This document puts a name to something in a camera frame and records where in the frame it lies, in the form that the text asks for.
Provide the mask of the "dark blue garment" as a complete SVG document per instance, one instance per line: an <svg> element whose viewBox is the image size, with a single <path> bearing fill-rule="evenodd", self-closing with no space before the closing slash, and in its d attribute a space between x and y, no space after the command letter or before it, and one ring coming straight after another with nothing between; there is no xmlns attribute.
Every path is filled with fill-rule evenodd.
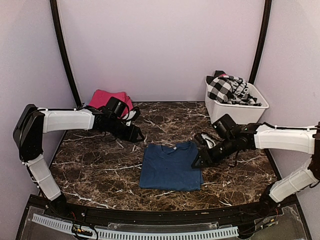
<svg viewBox="0 0 320 240"><path fill-rule="evenodd" d="M138 186L179 192L199 191L204 183L202 171L192 168L198 155L192 141L174 147L150 143L144 151Z"/></svg>

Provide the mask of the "pink trousers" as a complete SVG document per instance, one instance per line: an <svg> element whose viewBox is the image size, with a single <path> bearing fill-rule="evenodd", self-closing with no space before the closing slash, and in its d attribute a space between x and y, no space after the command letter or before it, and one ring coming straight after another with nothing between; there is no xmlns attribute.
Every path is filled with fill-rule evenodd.
<svg viewBox="0 0 320 240"><path fill-rule="evenodd" d="M110 100L111 97L114 97L118 100L121 100L122 102L126 103L129 107L130 110L133 109L133 103L131 98L127 95L126 92L122 91L122 92L108 92L105 90L100 90L97 89L90 102L89 102L89 106L94 107L96 109L105 106L108 101Z"/></svg>

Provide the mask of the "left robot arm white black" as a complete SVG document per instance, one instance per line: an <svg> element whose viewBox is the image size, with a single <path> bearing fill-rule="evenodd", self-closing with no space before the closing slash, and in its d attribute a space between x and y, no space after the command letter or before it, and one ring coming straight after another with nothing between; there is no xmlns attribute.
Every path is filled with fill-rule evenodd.
<svg viewBox="0 0 320 240"><path fill-rule="evenodd" d="M134 124L141 114L140 108L135 106L124 114L126 108L120 103L115 107L100 108L87 105L80 109L54 109L41 108L34 104L28 104L24 108L13 130L19 159L58 217L67 218L71 208L65 203L66 197L45 159L44 136L51 132L93 130L110 133L116 139L126 142L142 142L145 137L141 129Z"/></svg>

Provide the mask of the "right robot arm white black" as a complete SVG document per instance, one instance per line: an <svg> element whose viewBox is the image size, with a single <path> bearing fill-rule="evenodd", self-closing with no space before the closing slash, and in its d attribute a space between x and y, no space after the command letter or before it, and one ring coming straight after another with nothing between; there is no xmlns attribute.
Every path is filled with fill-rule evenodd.
<svg viewBox="0 0 320 240"><path fill-rule="evenodd" d="M289 127L269 123L249 123L241 127L233 120L217 120L213 128L222 141L213 147L203 147L192 163L192 168L215 167L226 157L246 150L269 150L277 154L276 165L288 153L293 166L266 187L255 205L255 213L266 217L288 197L312 188L320 182L320 126Z"/></svg>

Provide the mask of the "white plastic laundry bin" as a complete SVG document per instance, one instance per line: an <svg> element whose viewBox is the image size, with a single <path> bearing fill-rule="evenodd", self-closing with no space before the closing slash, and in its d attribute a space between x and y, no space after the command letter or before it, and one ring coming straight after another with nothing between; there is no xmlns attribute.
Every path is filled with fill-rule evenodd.
<svg viewBox="0 0 320 240"><path fill-rule="evenodd" d="M257 98L257 103L260 103L261 106L219 103L209 98L208 92L212 87L206 86L205 106L212 124L225 114L229 114L235 123L239 125L257 123L259 121L264 111L269 108L269 104L253 84L248 83L247 86L250 95Z"/></svg>

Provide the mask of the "black white checkered shirt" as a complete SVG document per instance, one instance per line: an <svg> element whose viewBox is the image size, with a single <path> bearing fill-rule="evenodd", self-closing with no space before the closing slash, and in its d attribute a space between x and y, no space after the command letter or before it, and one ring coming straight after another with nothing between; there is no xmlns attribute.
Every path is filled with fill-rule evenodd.
<svg viewBox="0 0 320 240"><path fill-rule="evenodd" d="M232 88L222 76L223 74L226 73L222 70L216 70L213 75L206 76L206 96L221 104L231 104Z"/></svg>

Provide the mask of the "black shirt white lettering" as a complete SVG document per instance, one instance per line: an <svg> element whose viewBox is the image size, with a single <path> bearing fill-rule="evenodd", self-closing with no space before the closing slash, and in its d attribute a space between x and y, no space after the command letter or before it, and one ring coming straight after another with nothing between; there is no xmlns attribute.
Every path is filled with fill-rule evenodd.
<svg viewBox="0 0 320 240"><path fill-rule="evenodd" d="M245 79L237 76L228 75L224 77L231 86L231 104L255 105L256 99L250 95L248 83Z"/></svg>

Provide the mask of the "black curved front rail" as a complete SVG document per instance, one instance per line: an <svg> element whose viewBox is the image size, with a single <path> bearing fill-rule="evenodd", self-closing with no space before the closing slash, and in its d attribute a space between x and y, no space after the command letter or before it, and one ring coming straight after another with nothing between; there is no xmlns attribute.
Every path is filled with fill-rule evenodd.
<svg viewBox="0 0 320 240"><path fill-rule="evenodd" d="M218 222L220 224L246 224L254 220L276 214L275 209L260 209L257 202L234 207L223 207L187 211L133 211L90 207L66 203L59 209L49 202L43 202L41 208L50 216L68 218L89 225L106 226L109 223L120 224L196 224Z"/></svg>

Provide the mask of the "left black corner post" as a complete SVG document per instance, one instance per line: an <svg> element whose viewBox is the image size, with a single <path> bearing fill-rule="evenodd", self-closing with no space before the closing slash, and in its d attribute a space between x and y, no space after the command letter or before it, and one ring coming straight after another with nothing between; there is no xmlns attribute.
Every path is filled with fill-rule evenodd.
<svg viewBox="0 0 320 240"><path fill-rule="evenodd" d="M73 100L75 102L75 105L77 107L82 105L82 101L76 86L76 82L72 73L71 69L71 64L69 61L69 56L67 53L66 49L66 44L63 36L63 31L62 31L62 25L61 25L61 20L60 20L60 14L59 14L59 9L58 9L58 1L57 0L50 0L50 9L51 9L51 16L53 20L53 25L54 25L54 31L56 35L56 40L61 56L61 60L63 63L64 71L67 77L68 85L71 90Z"/></svg>

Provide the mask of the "black corner post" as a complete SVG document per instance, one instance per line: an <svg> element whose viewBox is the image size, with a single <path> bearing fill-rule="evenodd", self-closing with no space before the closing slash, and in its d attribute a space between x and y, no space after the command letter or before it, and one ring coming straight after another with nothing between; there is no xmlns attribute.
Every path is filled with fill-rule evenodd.
<svg viewBox="0 0 320 240"><path fill-rule="evenodd" d="M260 27L260 32L259 32L259 37L258 37L258 42L257 42L257 47L255 51L255 56L249 76L249 83L254 84L256 81L256 77L258 74L259 66L261 63L262 59L262 54L265 46L265 41L267 37L267 32L268 32L268 26L269 26L269 20L270 20L270 15L271 15L271 8L272 8L272 0L265 0L264 1L264 8L263 8L263 15L262 15L262 20L261 20L261 27Z"/></svg>
<svg viewBox="0 0 320 240"><path fill-rule="evenodd" d="M59 14L59 9L58 9L58 1L57 0L50 0L50 9L51 9L51 16L53 20L53 25L54 25L54 31L56 35L56 40L61 56L61 60L63 63L64 71L67 77L68 85L71 90L73 100L75 102L75 105L77 107L82 105L82 101L76 86L76 82L72 73L71 69L71 64L69 61L69 56L67 53L66 49L66 44L63 36L63 31L62 31L62 25L61 25L61 20L60 20L60 14Z"/></svg>

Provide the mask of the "right black corner post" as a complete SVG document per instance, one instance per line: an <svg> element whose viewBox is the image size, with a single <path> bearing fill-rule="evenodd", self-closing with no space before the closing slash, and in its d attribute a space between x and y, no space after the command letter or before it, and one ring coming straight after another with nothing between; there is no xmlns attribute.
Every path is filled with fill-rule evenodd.
<svg viewBox="0 0 320 240"><path fill-rule="evenodd" d="M257 42L257 47L255 51L255 56L249 76L249 83L254 84L256 81L256 77L258 74L259 66L261 63L262 59L262 54L265 46L265 41L267 37L267 32L268 32L268 26L269 26L269 20L270 20L270 15L271 15L271 8L272 8L272 0L265 0L264 1L264 8L263 8L263 15L262 15L262 20L261 20L261 27L260 27L260 32L259 32L259 37L258 37L258 42Z"/></svg>

